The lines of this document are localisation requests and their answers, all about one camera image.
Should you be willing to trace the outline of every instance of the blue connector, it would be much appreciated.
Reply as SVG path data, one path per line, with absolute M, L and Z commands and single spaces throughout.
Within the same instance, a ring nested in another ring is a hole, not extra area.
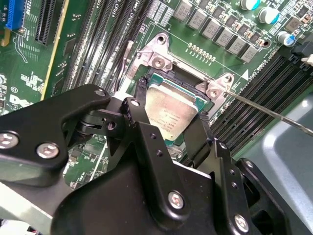
M 16 30 L 22 27 L 24 16 L 25 0 L 10 0 L 8 10 L 8 21 L 5 25 L 10 30 Z

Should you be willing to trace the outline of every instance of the screw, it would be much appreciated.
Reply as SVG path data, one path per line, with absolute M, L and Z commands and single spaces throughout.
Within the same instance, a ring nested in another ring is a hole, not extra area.
M 0 133 L 0 149 L 12 148 L 19 143 L 19 138 L 12 133 Z
M 222 143 L 222 142 L 220 142 L 220 146 L 221 146 L 223 149 L 227 149 L 227 146 L 226 146 L 224 143 Z
M 253 164 L 250 161 L 246 161 L 247 166 L 249 166 L 250 168 L 253 168 Z
M 245 218 L 243 218 L 241 215 L 239 214 L 235 215 L 235 222 L 236 222 L 238 229 L 241 232 L 244 232 L 244 233 L 249 232 L 249 225 L 246 222 Z
M 103 92 L 103 90 L 96 90 L 95 93 L 99 96 L 106 96 L 106 94 Z
M 36 152 L 40 157 L 44 159 L 51 159 L 55 158 L 58 155 L 59 149 L 55 144 L 42 143 L 38 146 Z
M 224 78 L 225 83 L 229 83 L 229 82 L 231 82 L 231 80 L 232 80 L 231 76 L 226 76 Z
M 211 91 L 211 96 L 216 97 L 217 96 L 217 91 Z
M 134 106 L 139 106 L 139 105 L 140 105 L 139 102 L 138 102 L 137 100 L 135 100 L 135 99 L 132 99 L 132 100 L 131 100 L 131 103 L 132 103 Z
M 181 209 L 184 206 L 184 200 L 182 196 L 180 196 L 176 192 L 170 192 L 168 194 L 168 201 L 170 202 L 171 206 L 175 209 Z
M 233 186 L 233 188 L 237 188 L 237 184 L 235 182 L 231 182 L 231 185 Z

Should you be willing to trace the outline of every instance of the electrolytic capacitor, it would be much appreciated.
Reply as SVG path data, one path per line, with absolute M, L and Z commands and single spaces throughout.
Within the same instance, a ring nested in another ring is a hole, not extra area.
M 255 10 L 259 7 L 261 0 L 240 0 L 240 7 L 243 10 Z
M 292 34 L 287 33 L 286 31 L 279 32 L 276 39 L 278 42 L 287 47 L 293 46 L 296 41 L 295 37 Z
M 266 24 L 274 24 L 278 21 L 279 10 L 271 8 L 269 6 L 264 7 L 259 13 L 259 21 Z

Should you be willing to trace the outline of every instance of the ram slot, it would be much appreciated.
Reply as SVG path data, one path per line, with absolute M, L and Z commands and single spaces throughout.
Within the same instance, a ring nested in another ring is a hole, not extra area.
M 106 85 L 106 78 L 112 65 L 119 53 L 123 53 L 123 48 L 127 46 L 127 40 L 129 35 L 135 25 L 137 16 L 143 6 L 145 1 L 129 1 L 125 6 L 124 14 L 120 20 L 120 24 L 116 30 L 114 30 L 114 35 L 112 37 L 112 43 L 110 44 L 108 50 L 105 52 L 100 67 L 97 71 L 96 77 L 93 83 L 104 87 Z
M 153 3 L 153 0 L 141 1 L 138 7 L 138 10 L 135 13 L 134 19 L 136 20 L 134 26 L 131 26 L 133 29 L 128 31 L 128 35 L 125 37 L 125 41 L 135 41 L 138 36 L 138 33 L 141 29 L 142 24 L 147 18 L 147 15 L 150 11 L 150 7 Z M 104 77 L 106 79 L 105 89 L 107 91 L 111 91 L 114 84 L 115 79 L 119 76 L 122 70 L 122 58 L 123 54 L 126 50 L 127 43 L 123 43 L 123 47 L 117 52 L 116 59 L 114 60 L 112 67 L 109 71 L 109 74 Z
M 105 0 L 92 0 L 89 4 L 81 30 L 82 34 L 71 58 L 71 64 L 69 67 L 67 80 L 63 86 L 63 92 L 75 88 L 80 82 L 80 73 L 83 68 L 85 58 L 88 54 L 97 22 L 103 8 L 105 7 L 104 2 Z
M 90 53 L 90 56 L 86 59 L 83 72 L 81 74 L 80 86 L 87 83 L 92 83 L 93 78 L 96 75 L 97 69 L 100 65 L 101 58 L 107 50 L 109 43 L 112 41 L 113 31 L 118 24 L 121 13 L 123 12 L 125 2 L 115 1 L 111 8 L 107 7 L 103 15 L 101 30 L 97 32 L 94 50 Z
M 280 113 L 308 88 L 312 81 L 310 72 L 301 70 L 277 54 L 247 85 L 241 95 Z M 234 155 L 261 134 L 272 120 L 267 114 L 234 100 L 211 128 Z

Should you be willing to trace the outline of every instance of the motherboard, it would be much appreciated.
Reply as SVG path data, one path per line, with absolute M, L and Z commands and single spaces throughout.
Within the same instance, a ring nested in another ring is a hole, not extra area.
M 214 79 L 278 113 L 312 90 L 311 0 L 0 0 L 0 114 L 84 84 L 134 95 L 175 161 L 198 114 L 233 155 L 273 119 Z M 73 189 L 106 172 L 106 137 L 69 150 Z

